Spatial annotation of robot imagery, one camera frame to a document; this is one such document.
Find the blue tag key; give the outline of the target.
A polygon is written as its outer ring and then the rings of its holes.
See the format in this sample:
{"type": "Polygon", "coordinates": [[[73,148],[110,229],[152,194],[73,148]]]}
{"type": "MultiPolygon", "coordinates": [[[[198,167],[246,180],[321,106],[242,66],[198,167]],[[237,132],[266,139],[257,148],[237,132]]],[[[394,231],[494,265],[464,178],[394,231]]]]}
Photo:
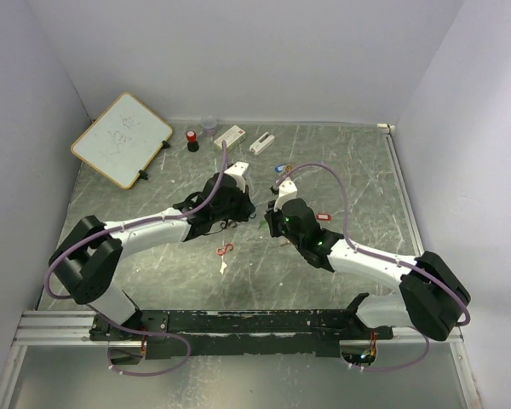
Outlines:
{"type": "Polygon", "coordinates": [[[276,173],[284,173],[284,172],[289,172],[291,170],[291,165],[290,164],[281,164],[281,165],[278,165],[275,167],[275,172],[276,173]]]}

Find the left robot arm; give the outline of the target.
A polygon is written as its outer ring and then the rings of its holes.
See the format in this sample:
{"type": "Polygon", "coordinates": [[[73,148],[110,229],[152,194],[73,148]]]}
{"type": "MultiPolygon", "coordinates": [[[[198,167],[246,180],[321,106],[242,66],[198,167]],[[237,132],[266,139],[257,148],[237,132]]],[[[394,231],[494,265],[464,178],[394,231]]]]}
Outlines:
{"type": "Polygon", "coordinates": [[[80,220],[49,260],[44,290],[56,276],[67,297],[87,305],[111,321],[123,340],[137,337],[142,312],[112,279],[123,259],[168,243],[181,243],[210,232],[218,223],[247,222],[255,211],[245,178],[246,164],[214,174],[204,189],[154,215],[123,222],[80,220]]]}

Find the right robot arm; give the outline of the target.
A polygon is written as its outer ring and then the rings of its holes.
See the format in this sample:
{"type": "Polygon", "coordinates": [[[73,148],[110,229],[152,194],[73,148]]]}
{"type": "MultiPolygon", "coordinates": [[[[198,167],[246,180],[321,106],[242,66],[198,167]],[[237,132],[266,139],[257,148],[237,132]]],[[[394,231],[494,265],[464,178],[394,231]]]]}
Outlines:
{"type": "Polygon", "coordinates": [[[471,301],[465,286],[443,258],[431,251],[402,256],[349,244],[341,233],[323,228],[303,199],[268,203],[265,219],[273,237],[284,237],[314,268],[358,274],[393,290],[388,296],[362,296],[344,319],[346,333],[363,338],[381,326],[411,326],[434,340],[448,338],[471,301]]]}

